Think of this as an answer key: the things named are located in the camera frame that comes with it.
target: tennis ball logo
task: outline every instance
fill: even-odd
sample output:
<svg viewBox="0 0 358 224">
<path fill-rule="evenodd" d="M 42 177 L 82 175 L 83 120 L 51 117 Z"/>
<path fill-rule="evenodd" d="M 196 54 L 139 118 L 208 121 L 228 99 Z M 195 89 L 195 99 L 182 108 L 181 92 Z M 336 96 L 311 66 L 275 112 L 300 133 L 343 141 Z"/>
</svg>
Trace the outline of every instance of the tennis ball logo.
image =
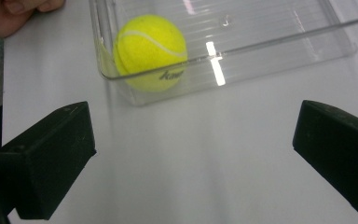
<svg viewBox="0 0 358 224">
<path fill-rule="evenodd" d="M 187 60 L 186 41 L 170 21 L 156 15 L 132 19 L 117 34 L 113 46 L 116 68 L 128 76 Z M 174 86 L 184 68 L 129 78 L 127 83 L 138 91 L 159 92 Z"/>
</svg>

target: tennis ball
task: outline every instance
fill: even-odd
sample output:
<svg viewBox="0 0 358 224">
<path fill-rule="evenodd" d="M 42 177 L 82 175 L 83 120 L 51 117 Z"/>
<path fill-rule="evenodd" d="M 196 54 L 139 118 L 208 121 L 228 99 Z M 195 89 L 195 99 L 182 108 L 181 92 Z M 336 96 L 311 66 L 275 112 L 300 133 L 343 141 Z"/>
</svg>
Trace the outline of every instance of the tennis ball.
<svg viewBox="0 0 358 224">
<path fill-rule="evenodd" d="M 186 41 L 170 21 L 156 15 L 143 15 L 121 28 L 113 46 L 113 55 L 120 75 L 128 76 L 186 61 Z M 175 68 L 126 81 L 138 91 L 166 91 L 178 82 L 183 73 L 184 68 Z"/>
</svg>

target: tennis ball seam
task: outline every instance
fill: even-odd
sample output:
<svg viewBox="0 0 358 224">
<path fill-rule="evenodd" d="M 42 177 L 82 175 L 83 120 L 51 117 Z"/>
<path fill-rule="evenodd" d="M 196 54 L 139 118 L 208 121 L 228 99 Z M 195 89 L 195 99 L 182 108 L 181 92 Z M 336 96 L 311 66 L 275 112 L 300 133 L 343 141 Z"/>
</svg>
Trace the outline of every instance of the tennis ball seam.
<svg viewBox="0 0 358 224">
<path fill-rule="evenodd" d="M 134 31 L 134 30 L 129 30 L 129 31 L 126 31 L 124 34 L 121 34 L 120 37 L 118 38 L 119 40 L 121 38 L 124 38 L 125 36 L 129 36 L 129 35 L 139 35 L 141 37 L 144 37 L 146 38 L 148 41 L 152 42 L 154 45 L 156 45 L 157 47 L 159 47 L 160 49 L 164 50 L 165 52 L 173 55 L 173 56 L 176 56 L 176 57 L 186 57 L 187 56 L 187 52 L 186 51 L 183 51 L 183 52 L 176 52 L 176 51 L 173 51 L 173 50 L 170 50 L 170 49 L 167 49 L 165 46 L 161 45 L 157 40 L 155 40 L 153 37 L 151 37 L 150 35 L 147 35 L 143 32 L 140 32 L 140 31 Z"/>
</svg>

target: finger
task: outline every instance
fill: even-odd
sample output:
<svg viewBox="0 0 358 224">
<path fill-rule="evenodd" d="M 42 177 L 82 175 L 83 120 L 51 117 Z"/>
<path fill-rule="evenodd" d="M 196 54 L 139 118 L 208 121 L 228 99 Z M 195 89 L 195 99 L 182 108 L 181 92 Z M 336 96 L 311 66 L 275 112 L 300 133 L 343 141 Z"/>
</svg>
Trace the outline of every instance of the finger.
<svg viewBox="0 0 358 224">
<path fill-rule="evenodd" d="M 62 7 L 64 3 L 65 0 L 48 0 L 47 2 L 40 5 L 37 10 L 40 12 L 49 12 Z"/>
<path fill-rule="evenodd" d="M 48 0 L 5 0 L 7 10 L 13 15 L 20 15 L 26 11 L 37 8 Z"/>
</svg>

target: transparent plastic bin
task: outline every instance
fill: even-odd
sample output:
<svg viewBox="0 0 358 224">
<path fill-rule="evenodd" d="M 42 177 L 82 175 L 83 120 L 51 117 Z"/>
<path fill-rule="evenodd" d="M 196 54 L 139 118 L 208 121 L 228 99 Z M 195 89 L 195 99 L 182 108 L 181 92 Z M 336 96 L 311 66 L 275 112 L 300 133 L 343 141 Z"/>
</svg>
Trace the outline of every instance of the transparent plastic bin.
<svg viewBox="0 0 358 224">
<path fill-rule="evenodd" d="M 89 0 L 99 70 L 134 105 L 352 55 L 358 50 L 358 0 Z M 134 17 L 155 14 L 186 39 L 188 61 L 121 76 L 112 47 Z M 127 79 L 184 68 L 162 92 Z"/>
</svg>

